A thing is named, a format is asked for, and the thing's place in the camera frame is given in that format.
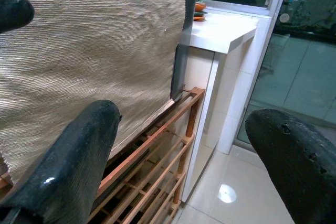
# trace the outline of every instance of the kitchen counter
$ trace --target kitchen counter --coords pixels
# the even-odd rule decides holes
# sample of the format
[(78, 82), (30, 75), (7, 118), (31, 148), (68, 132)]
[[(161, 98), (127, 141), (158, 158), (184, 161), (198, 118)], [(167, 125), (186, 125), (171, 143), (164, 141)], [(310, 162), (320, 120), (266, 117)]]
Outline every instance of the kitchen counter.
[(244, 15), (208, 13), (205, 15), (205, 21), (193, 22), (190, 45), (228, 54), (253, 38), (256, 28), (257, 21)]

